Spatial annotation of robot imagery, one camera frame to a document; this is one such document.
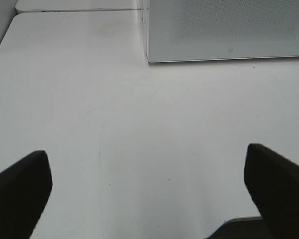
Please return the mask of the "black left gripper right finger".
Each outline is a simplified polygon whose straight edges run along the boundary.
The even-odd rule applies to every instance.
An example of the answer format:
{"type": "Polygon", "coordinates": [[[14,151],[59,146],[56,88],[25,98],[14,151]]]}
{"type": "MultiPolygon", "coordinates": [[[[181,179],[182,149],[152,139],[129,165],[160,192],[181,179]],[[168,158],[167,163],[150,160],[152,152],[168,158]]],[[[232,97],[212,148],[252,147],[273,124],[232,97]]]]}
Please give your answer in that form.
{"type": "Polygon", "coordinates": [[[272,237],[299,239],[299,165],[262,144],[251,143],[244,182],[272,237]]]}

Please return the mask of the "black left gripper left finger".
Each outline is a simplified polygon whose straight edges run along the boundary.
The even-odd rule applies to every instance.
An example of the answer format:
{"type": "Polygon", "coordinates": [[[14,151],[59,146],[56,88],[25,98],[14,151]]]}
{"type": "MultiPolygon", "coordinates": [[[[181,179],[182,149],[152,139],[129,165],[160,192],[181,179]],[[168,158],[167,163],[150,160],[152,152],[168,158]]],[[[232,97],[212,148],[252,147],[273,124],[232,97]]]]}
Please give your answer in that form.
{"type": "Polygon", "coordinates": [[[31,237],[53,187],[47,153],[34,151],[0,173],[0,239],[31,237]]]}

